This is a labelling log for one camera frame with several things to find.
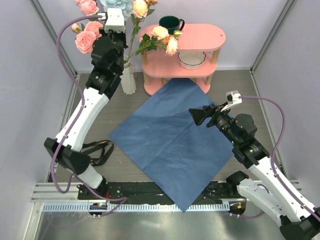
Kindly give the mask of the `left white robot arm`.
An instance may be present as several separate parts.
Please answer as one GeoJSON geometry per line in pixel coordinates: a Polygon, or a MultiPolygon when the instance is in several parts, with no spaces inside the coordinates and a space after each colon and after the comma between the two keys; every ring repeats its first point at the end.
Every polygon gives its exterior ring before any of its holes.
{"type": "Polygon", "coordinates": [[[75,174],[89,187],[89,194],[100,200],[107,192],[106,179],[92,166],[90,157],[81,152],[85,137],[99,112],[107,105],[121,82],[124,71],[124,32],[106,30],[93,42],[91,63],[93,70],[81,100],[65,127],[55,138],[47,138],[44,147],[53,163],[75,174]]]}

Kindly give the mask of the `pink rose flower stem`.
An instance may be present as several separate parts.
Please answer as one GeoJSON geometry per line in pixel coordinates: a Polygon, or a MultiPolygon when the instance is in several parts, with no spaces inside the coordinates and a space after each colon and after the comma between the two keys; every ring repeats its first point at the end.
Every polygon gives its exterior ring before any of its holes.
{"type": "Polygon", "coordinates": [[[100,11],[94,0],[75,0],[75,3],[86,16],[95,15],[100,11]]]}

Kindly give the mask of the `artificial flower bunch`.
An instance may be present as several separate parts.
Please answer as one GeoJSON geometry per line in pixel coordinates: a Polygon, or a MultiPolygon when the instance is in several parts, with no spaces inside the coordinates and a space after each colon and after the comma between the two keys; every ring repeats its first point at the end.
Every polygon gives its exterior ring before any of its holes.
{"type": "Polygon", "coordinates": [[[105,10],[108,8],[121,9],[125,21],[131,16],[134,5],[133,0],[100,0],[100,3],[105,10]]]}

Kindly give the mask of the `pink peony flower stem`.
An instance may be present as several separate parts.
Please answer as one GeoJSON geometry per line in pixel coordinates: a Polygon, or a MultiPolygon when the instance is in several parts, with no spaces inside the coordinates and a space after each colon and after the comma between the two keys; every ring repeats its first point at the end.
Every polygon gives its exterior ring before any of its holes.
{"type": "Polygon", "coordinates": [[[104,25],[99,21],[89,21],[86,25],[73,23],[71,30],[76,34],[75,45],[83,54],[93,51],[94,41],[102,36],[100,30],[104,25]]]}

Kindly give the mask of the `blue wrapping paper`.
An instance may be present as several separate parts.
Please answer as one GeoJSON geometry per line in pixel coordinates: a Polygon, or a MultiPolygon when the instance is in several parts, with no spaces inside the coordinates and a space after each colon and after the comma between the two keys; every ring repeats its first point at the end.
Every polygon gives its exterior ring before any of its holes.
{"type": "Polygon", "coordinates": [[[192,80],[174,78],[109,134],[182,211],[233,155],[216,127],[196,126],[189,113],[211,103],[192,80]]]}

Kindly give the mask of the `peach spray rose stem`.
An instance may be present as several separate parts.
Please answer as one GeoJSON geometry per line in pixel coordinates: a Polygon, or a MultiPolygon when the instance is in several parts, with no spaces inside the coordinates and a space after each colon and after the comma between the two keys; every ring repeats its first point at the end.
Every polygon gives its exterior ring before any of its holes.
{"type": "Polygon", "coordinates": [[[145,33],[142,36],[139,47],[129,54],[128,59],[145,51],[158,49],[163,49],[166,55],[173,56],[178,51],[178,39],[182,34],[180,30],[174,30],[173,34],[169,34],[165,27],[155,26],[150,34],[145,33]]]}

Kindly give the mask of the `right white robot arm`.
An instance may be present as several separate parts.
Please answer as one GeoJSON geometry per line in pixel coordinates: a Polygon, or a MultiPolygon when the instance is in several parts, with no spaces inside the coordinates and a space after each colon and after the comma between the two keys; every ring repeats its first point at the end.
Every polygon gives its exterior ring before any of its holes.
{"type": "Polygon", "coordinates": [[[311,240],[320,232],[320,209],[292,185],[272,163],[269,152],[255,138],[257,127],[249,114],[232,118],[224,105],[191,108],[194,123],[217,129],[232,143],[234,157],[258,177],[266,189],[259,187],[247,174],[237,171],[226,179],[226,193],[252,201],[279,226],[286,240],[311,240]]]}

